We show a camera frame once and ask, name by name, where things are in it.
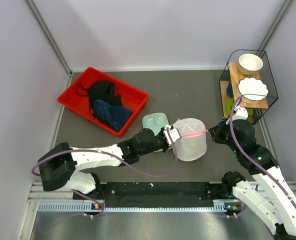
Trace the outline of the white mesh laundry bag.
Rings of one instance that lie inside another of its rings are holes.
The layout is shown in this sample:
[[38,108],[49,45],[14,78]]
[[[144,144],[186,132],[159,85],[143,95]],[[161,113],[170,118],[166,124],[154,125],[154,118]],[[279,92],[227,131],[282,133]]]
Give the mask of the white mesh laundry bag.
[[173,127],[178,129],[181,139],[175,142],[177,157],[183,162],[192,162],[207,151],[207,129],[205,124],[196,118],[177,120]]

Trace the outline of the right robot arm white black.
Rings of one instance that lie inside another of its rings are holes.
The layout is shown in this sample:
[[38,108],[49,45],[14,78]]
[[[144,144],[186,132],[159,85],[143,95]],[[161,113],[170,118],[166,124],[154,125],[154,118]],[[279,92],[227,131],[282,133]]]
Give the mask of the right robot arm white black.
[[275,240],[296,240],[296,196],[272,153],[257,143],[251,124],[223,118],[208,131],[215,143],[226,145],[235,153],[268,198],[262,197],[237,171],[229,171],[221,179],[222,194],[241,200],[264,222]]

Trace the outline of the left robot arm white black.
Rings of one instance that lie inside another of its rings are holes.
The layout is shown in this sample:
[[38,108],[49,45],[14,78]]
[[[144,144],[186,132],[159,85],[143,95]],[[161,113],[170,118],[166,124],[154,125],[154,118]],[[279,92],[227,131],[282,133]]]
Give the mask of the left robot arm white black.
[[99,167],[131,166],[141,156],[166,152],[181,138],[172,125],[161,128],[158,134],[149,128],[141,129],[132,138],[107,147],[76,148],[67,142],[60,143],[37,161],[36,169],[42,189],[52,192],[73,189],[97,198],[102,191],[98,177],[84,170]]

